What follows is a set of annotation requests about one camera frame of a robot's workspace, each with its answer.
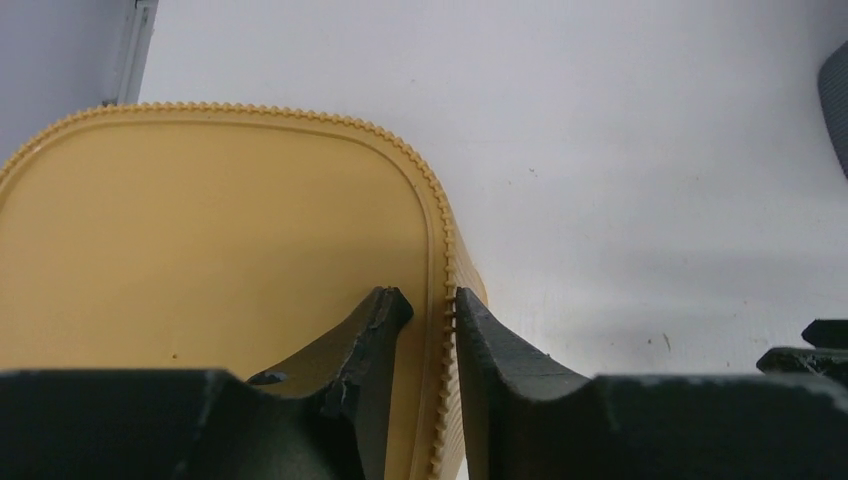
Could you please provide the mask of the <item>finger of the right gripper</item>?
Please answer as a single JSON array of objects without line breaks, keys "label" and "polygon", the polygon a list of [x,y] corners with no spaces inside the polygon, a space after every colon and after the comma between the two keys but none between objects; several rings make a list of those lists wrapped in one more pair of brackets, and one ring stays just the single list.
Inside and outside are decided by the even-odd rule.
[{"label": "finger of the right gripper", "polygon": [[847,320],[816,319],[801,337],[811,348],[774,347],[756,363],[763,373],[805,373],[847,384]]}]

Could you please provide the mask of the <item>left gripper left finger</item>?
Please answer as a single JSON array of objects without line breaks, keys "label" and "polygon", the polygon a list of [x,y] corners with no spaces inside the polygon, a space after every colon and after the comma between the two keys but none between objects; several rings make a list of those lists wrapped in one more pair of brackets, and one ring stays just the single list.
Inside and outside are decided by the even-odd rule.
[{"label": "left gripper left finger", "polygon": [[12,370],[5,479],[381,479],[396,341],[373,289],[339,325],[242,380],[220,369]]}]

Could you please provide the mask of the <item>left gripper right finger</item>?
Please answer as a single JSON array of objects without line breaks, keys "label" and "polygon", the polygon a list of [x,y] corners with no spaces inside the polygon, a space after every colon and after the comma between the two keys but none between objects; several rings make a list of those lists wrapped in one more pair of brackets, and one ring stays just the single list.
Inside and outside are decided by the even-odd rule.
[{"label": "left gripper right finger", "polygon": [[584,377],[455,297],[473,479],[843,479],[847,391],[811,373]]}]

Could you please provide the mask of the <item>yellow plastic basket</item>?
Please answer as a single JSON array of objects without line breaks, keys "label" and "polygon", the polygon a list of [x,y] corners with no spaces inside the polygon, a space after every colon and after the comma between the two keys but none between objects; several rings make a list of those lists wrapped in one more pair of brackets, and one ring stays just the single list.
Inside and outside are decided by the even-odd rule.
[{"label": "yellow plastic basket", "polygon": [[447,195],[372,123],[241,104],[99,107],[1,171],[1,364],[223,367],[247,378],[374,287],[414,316],[397,344],[390,479],[465,455],[455,291],[483,294]]}]

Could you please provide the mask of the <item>grey plastic basket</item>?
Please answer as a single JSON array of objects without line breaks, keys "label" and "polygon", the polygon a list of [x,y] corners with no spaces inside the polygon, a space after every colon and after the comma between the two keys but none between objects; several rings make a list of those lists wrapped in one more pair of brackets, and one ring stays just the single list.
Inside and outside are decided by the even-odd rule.
[{"label": "grey plastic basket", "polygon": [[847,42],[843,42],[822,64],[817,89],[834,153],[847,176]]}]

